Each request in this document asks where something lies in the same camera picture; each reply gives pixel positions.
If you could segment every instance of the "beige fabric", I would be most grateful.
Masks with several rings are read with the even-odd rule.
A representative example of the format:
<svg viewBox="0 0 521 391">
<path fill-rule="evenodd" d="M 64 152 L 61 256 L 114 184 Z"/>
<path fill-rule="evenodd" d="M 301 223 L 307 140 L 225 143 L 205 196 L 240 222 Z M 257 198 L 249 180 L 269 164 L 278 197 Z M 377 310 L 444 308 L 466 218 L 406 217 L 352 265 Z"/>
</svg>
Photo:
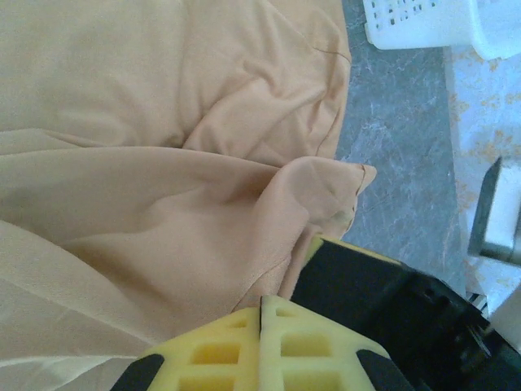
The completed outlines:
<svg viewBox="0 0 521 391">
<path fill-rule="evenodd" d="M 374 169 L 331 158 L 339 0 L 0 4 L 0 384 L 102 390 L 290 297 Z"/>
</svg>

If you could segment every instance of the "white plastic basket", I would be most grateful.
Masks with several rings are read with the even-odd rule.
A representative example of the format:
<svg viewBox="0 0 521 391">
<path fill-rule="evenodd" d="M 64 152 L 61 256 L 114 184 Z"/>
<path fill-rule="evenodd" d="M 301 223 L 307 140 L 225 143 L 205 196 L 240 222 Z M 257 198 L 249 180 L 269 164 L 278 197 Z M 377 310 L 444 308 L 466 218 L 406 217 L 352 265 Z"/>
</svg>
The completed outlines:
<svg viewBox="0 0 521 391">
<path fill-rule="evenodd" d="M 484 59 L 521 52 L 521 0 L 363 0 L 379 49 L 472 45 Z"/>
</svg>

